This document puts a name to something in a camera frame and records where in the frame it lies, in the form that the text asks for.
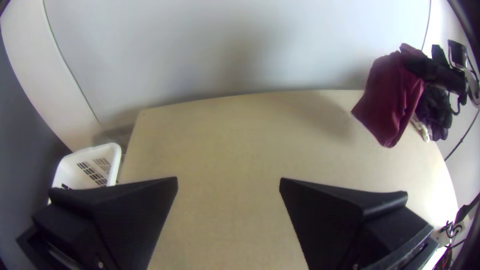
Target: maroon cloth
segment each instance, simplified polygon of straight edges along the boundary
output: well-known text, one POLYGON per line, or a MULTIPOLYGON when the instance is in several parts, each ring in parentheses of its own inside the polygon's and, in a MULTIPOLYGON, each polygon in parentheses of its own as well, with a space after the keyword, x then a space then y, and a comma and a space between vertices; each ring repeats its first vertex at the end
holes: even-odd
POLYGON ((402 65, 405 53, 408 54, 395 51, 373 62, 365 92, 351 110, 377 141, 388 148, 400 140, 424 91, 423 80, 402 65))

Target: white plastic basket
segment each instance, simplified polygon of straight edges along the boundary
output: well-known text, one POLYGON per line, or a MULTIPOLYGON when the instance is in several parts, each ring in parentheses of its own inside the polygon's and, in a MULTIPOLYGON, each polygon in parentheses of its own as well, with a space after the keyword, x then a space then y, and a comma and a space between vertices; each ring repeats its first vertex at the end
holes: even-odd
POLYGON ((69 154, 58 164, 52 188, 83 190, 115 186, 121 157, 122 149, 113 142, 69 154))

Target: tabletop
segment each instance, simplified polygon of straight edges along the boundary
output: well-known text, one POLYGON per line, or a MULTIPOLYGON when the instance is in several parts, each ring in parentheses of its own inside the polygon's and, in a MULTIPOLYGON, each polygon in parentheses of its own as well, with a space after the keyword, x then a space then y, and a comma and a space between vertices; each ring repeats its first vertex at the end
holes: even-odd
POLYGON ((140 112, 119 182, 178 177, 149 269, 308 269, 279 192, 287 177, 407 191, 435 228, 457 200, 437 145, 409 125, 385 148, 351 114, 360 90, 269 92, 140 112))

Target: black cable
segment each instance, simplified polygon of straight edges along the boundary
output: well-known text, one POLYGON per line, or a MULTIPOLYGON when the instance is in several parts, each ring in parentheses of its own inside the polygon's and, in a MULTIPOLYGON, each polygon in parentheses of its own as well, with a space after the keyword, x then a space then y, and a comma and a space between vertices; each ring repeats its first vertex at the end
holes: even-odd
MULTIPOLYGON (((448 92, 448 103, 450 104, 450 92, 448 92)), ((452 109, 452 104, 450 104, 450 112, 454 115, 457 116, 460 114, 460 98, 456 99, 456 110, 452 109)))
POLYGON ((467 136, 467 134, 469 133, 470 129, 471 129, 472 126, 474 125, 475 120, 477 120, 477 116, 479 116, 479 112, 480 112, 480 110, 477 110, 477 111, 476 111, 475 117, 473 118, 473 121, 471 122, 470 126, 469 126, 468 129, 466 130, 465 134, 464 134, 463 137, 460 139, 460 141, 455 145, 455 148, 453 148, 453 150, 446 156, 446 158, 444 159, 444 161, 447 161, 447 160, 449 159, 449 157, 455 152, 455 150, 457 150, 457 148, 460 146, 460 144, 463 143, 465 137, 467 136))
POLYGON ((426 29, 425 29, 425 36, 423 37, 423 43, 421 44, 420 51, 423 52, 425 46, 425 40, 427 40, 427 33, 429 32, 429 25, 430 25, 430 11, 432 10, 432 0, 430 0, 430 4, 428 5, 428 18, 426 19, 426 29))
POLYGON ((449 250, 453 250, 454 248, 460 246, 461 243, 463 243, 465 241, 465 239, 463 239, 462 241, 456 243, 454 246, 449 246, 449 245, 446 245, 445 248, 449 249, 449 250))

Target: black cloth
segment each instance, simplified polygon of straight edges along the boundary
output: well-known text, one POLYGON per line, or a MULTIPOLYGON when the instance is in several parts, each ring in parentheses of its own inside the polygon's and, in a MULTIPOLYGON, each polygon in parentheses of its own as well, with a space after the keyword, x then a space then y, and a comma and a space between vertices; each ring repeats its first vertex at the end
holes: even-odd
POLYGON ((407 70, 422 78, 425 83, 443 86, 447 91, 459 96, 467 95, 465 73, 450 68, 445 53, 438 45, 431 49, 433 59, 425 54, 409 54, 403 58, 403 65, 407 70))
POLYGON ((430 126, 433 141, 447 139, 453 121, 447 91, 426 83, 415 113, 418 120, 430 126))

